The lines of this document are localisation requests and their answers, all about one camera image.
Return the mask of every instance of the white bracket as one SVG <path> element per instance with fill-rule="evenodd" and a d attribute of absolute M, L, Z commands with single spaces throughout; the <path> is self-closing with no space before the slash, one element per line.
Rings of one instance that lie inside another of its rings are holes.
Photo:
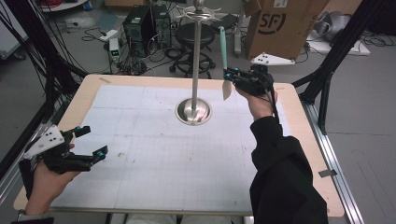
<path fill-rule="evenodd" d="M 253 60 L 251 60 L 252 63 L 255 64 L 261 64 L 261 65 L 289 65 L 289 64 L 295 64 L 294 60 L 288 60 L 284 58 L 279 58 L 271 54 L 266 54 L 263 53 Z"/>
<path fill-rule="evenodd" d="M 32 159 L 33 156 L 40 154 L 50 148 L 59 146 L 64 142 L 64 137 L 56 125 L 52 125 L 49 129 L 35 142 L 27 152 L 23 154 L 25 159 Z"/>

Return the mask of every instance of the black sleeve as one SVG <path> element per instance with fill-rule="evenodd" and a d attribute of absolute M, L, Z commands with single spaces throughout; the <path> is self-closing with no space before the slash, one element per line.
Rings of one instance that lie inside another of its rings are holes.
<path fill-rule="evenodd" d="M 37 219 L 37 220 L 27 220 L 27 221 L 15 221 L 11 222 L 11 224 L 52 224 L 54 218 L 47 217 L 44 219 Z"/>
<path fill-rule="evenodd" d="M 256 120 L 250 129 L 257 140 L 251 154 L 257 174 L 250 186 L 255 223 L 328 223 L 327 204 L 313 187 L 300 142 L 284 137 L 273 117 Z"/>

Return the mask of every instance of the wrist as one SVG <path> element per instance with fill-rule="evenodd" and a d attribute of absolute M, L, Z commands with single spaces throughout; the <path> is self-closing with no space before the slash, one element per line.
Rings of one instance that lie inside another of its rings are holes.
<path fill-rule="evenodd" d="M 18 222 L 23 222 L 23 221 L 30 221 L 30 220 L 39 220 L 39 219 L 46 219 L 50 217 L 50 213 L 45 213 L 45 214 L 40 214 L 40 215 L 27 215 L 24 210 L 20 210 L 18 213 Z"/>
<path fill-rule="evenodd" d="M 39 216 L 49 211 L 50 203 L 47 200 L 36 200 L 33 197 L 30 198 L 25 207 L 25 215 L 27 216 Z"/>

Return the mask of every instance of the stool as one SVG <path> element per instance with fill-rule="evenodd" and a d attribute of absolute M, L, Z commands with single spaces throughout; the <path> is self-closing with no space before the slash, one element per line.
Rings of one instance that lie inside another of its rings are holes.
<path fill-rule="evenodd" d="M 176 31 L 176 40 L 184 47 L 190 49 L 190 52 L 185 52 L 179 55 L 175 62 L 169 67 L 169 71 L 175 72 L 176 68 L 184 72 L 184 77 L 192 74 L 193 68 L 193 57 L 194 57 L 194 33 L 195 33 L 195 23 L 187 23 L 181 25 Z M 206 24 L 201 26 L 201 49 L 207 48 L 209 51 L 209 44 L 215 39 L 215 33 L 212 28 Z M 199 60 L 199 74 L 206 73 L 207 78 L 211 79 L 209 69 L 216 67 L 216 64 L 204 53 L 200 53 Z"/>

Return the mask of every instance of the cardboard box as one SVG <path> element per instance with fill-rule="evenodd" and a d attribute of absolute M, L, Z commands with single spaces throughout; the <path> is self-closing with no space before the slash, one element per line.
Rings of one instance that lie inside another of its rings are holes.
<path fill-rule="evenodd" d="M 134 5 L 148 6 L 151 0 L 105 0 L 107 7 L 133 7 Z"/>
<path fill-rule="evenodd" d="M 245 50 L 249 60 L 262 53 L 295 60 L 329 0 L 250 0 Z"/>
<path fill-rule="evenodd" d="M 325 11 L 340 11 L 347 15 L 353 15 L 360 4 L 361 0 L 330 0 L 329 4 L 327 4 L 327 6 L 323 9 L 322 13 Z"/>

